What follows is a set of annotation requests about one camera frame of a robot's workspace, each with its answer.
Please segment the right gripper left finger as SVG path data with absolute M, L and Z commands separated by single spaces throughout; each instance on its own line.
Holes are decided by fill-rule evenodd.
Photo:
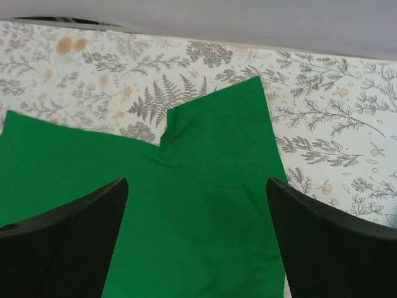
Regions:
M 101 297 L 127 197 L 120 178 L 1 227 L 1 297 Z

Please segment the green t-shirt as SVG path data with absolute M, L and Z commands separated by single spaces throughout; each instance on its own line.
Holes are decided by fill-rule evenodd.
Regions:
M 104 297 L 282 297 L 271 177 L 285 172 L 258 77 L 169 109 L 157 146 L 8 111 L 1 223 L 125 178 Z

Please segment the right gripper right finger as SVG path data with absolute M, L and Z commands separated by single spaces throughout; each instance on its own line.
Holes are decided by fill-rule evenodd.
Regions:
M 396 230 L 276 178 L 267 200 L 292 297 L 396 297 Z

